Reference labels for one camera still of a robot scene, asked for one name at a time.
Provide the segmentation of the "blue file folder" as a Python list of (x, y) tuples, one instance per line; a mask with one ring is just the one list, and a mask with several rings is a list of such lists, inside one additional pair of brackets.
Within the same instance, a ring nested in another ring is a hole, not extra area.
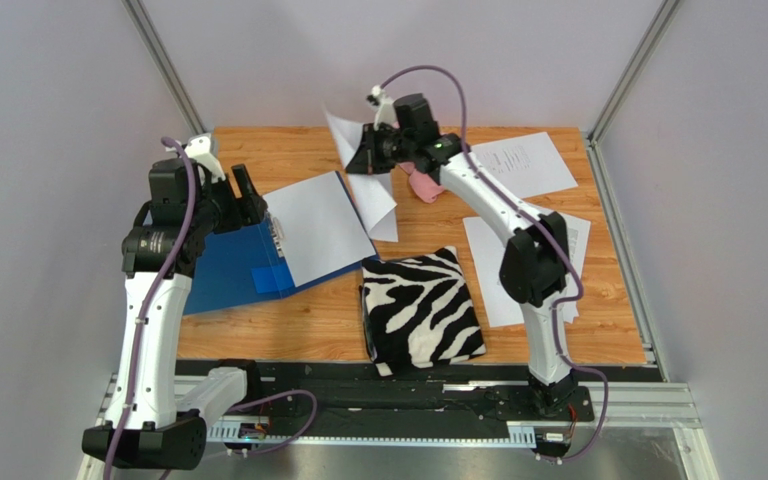
[(267, 218), (240, 230), (211, 234), (199, 258), (184, 313), (195, 315), (280, 300), (361, 267), (361, 262), (324, 279), (295, 287), (284, 258), (277, 256)]

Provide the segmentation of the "printed paper sheet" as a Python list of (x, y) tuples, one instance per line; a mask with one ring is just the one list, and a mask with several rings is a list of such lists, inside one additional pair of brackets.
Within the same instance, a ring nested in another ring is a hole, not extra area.
[(265, 195), (295, 287), (324, 279), (375, 257), (341, 175), (308, 178)]
[(520, 198), (531, 198), (578, 186), (546, 132), (472, 147), (479, 163)]

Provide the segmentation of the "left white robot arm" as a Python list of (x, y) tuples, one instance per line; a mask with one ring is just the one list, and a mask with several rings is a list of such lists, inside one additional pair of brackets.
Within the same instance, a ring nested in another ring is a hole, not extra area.
[(247, 396), (254, 364), (220, 365), (183, 398), (174, 390), (184, 308), (197, 259), (210, 234), (259, 226), (267, 203), (246, 167), (173, 158), (148, 174), (151, 197), (122, 242), (127, 298), (124, 345), (115, 391), (102, 423), (86, 429), (84, 454), (109, 467), (193, 470), (207, 430)]

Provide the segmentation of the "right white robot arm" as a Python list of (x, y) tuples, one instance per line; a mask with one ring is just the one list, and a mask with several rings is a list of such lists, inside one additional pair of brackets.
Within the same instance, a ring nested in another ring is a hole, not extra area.
[(523, 315), (534, 401), (546, 410), (561, 408), (578, 386), (557, 312), (571, 299), (564, 292), (568, 283), (578, 279), (569, 258), (565, 219), (528, 206), (492, 176), (461, 137), (442, 133), (422, 94), (393, 99), (376, 87), (366, 100), (375, 117), (363, 125), (346, 172), (381, 175), (411, 163), (492, 229), (504, 246), (501, 286)]

